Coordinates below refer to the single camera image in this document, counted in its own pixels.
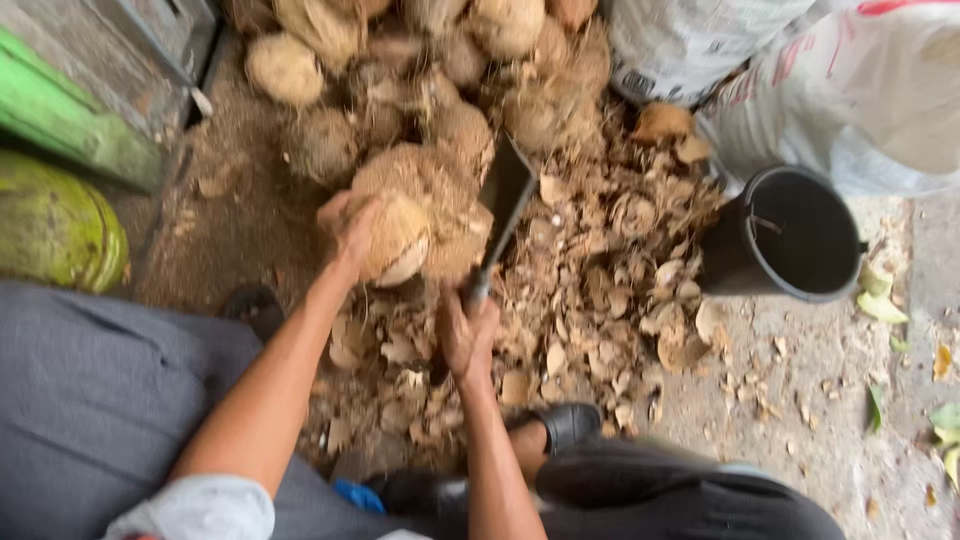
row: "shirt sleeve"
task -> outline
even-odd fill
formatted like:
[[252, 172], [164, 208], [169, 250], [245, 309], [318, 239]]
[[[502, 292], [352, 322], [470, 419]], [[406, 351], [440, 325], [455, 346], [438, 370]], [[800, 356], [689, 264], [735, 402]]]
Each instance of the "shirt sleeve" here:
[[236, 475], [194, 475], [167, 484], [113, 521], [104, 540], [268, 540], [274, 502], [257, 482]]

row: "bucket rim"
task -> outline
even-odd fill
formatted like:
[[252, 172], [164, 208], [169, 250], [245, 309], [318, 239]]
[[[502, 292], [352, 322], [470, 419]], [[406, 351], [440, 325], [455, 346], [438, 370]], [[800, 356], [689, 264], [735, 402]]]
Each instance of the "bucket rim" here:
[[738, 211], [740, 212], [739, 227], [738, 227], [738, 229], [740, 230], [740, 239], [741, 241], [743, 241], [744, 245], [747, 247], [750, 253], [754, 256], [754, 259], [756, 260], [756, 262], [760, 265], [761, 268], [763, 268], [763, 272], [767, 275], [767, 277], [770, 278], [780, 289], [782, 289], [783, 292], [787, 293], [788, 295], [794, 298], [798, 298], [805, 302], [810, 302], [811, 304], [825, 304], [827, 302], [832, 302], [834, 300], [840, 299], [850, 294], [853, 291], [853, 288], [856, 286], [857, 280], [860, 276], [859, 264], [856, 264], [854, 266], [851, 272], [851, 275], [847, 278], [847, 280], [843, 283], [843, 285], [838, 287], [835, 291], [829, 292], [829, 293], [805, 291], [794, 286], [793, 284], [791, 284], [790, 282], [782, 278], [780, 274], [777, 273], [777, 271], [774, 270], [772, 266], [770, 266], [770, 264], [767, 262], [767, 259], [760, 252], [759, 247], [756, 246], [756, 242], [750, 236], [750, 215], [748, 213], [748, 210], [750, 208], [750, 203], [753, 200], [753, 196], [754, 196], [754, 192], [756, 191], [756, 188], [759, 185], [763, 184], [764, 181], [769, 180], [772, 176], [778, 175], [778, 174], [784, 174], [784, 173], [798, 175], [813, 181], [816, 185], [821, 187], [828, 195], [833, 197], [833, 199], [839, 203], [840, 209], [842, 210], [843, 215], [847, 218], [847, 220], [852, 225], [852, 231], [853, 231], [852, 244], [854, 246], [854, 249], [856, 250], [856, 253], [858, 255], [861, 255], [860, 250], [858, 249], [860, 245], [860, 231], [856, 227], [856, 220], [853, 219], [853, 214], [850, 212], [850, 208], [847, 206], [847, 203], [843, 200], [843, 197], [841, 197], [840, 194], [837, 193], [836, 189], [833, 188], [833, 186], [830, 184], [830, 182], [826, 178], [824, 178], [823, 176], [817, 174], [816, 172], [810, 169], [807, 169], [805, 167], [800, 167], [797, 165], [776, 165], [773, 167], [763, 169], [758, 173], [754, 174], [754, 176], [747, 182], [747, 185], [744, 188], [742, 193], [743, 199], [741, 200], [740, 208], [738, 209]]

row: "forearm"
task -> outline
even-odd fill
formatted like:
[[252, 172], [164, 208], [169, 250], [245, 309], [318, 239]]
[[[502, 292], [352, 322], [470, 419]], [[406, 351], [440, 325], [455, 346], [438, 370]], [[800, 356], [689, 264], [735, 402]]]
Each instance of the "forearm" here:
[[300, 433], [310, 386], [352, 281], [336, 263], [324, 270], [240, 380], [204, 420], [171, 479], [229, 473], [274, 496]]
[[468, 437], [468, 538], [545, 540], [492, 386], [463, 385], [460, 395]]

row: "hand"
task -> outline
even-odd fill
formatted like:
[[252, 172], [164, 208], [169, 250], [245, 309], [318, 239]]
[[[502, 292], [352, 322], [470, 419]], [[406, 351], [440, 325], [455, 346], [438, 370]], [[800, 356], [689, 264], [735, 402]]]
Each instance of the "hand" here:
[[317, 210], [317, 226], [333, 239], [333, 262], [342, 268], [352, 285], [367, 260], [372, 242], [371, 224], [383, 202], [379, 197], [341, 191]]
[[484, 299], [483, 304], [468, 316], [453, 285], [442, 285], [437, 338], [461, 393], [465, 390], [493, 390], [490, 379], [493, 339], [499, 328], [500, 308], [493, 300]]

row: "blue object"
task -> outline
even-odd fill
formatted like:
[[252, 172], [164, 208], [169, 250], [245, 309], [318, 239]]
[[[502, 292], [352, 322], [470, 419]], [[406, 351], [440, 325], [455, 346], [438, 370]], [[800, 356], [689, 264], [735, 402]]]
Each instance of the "blue object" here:
[[372, 489], [363, 484], [351, 482], [350, 480], [336, 479], [336, 481], [333, 482], [333, 490], [344, 499], [350, 501], [354, 506], [378, 514], [387, 513], [387, 509], [383, 507], [380, 497], [377, 496]]

